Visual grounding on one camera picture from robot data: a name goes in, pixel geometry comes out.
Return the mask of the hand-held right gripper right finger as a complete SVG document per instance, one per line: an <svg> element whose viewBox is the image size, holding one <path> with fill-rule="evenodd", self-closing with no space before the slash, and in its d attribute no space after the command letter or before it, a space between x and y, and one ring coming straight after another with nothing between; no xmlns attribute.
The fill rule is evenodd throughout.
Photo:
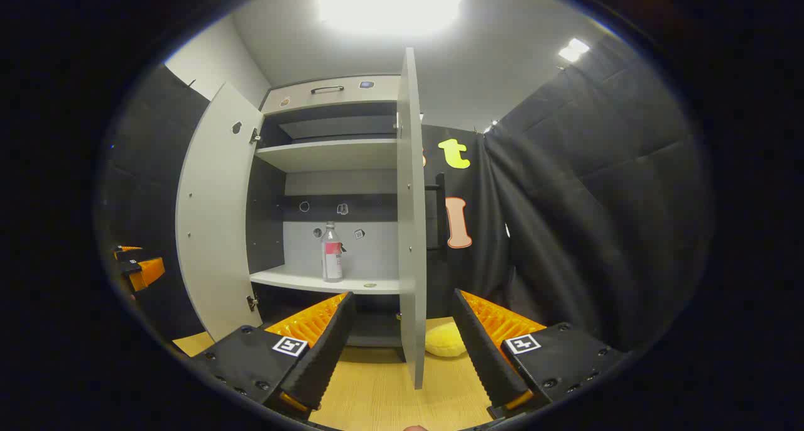
<svg viewBox="0 0 804 431"><path fill-rule="evenodd" d="M463 290L453 292L451 309L494 419L577 396L626 358L583 328L545 326Z"/></svg>

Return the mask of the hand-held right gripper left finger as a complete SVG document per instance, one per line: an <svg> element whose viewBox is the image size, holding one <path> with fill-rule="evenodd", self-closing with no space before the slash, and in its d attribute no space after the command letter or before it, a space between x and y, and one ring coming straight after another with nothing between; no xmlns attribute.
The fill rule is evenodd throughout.
<svg viewBox="0 0 804 431"><path fill-rule="evenodd" d="M354 319L353 292L340 293L265 329L242 325L190 363L223 388L304 422L321 407Z"/></svg>

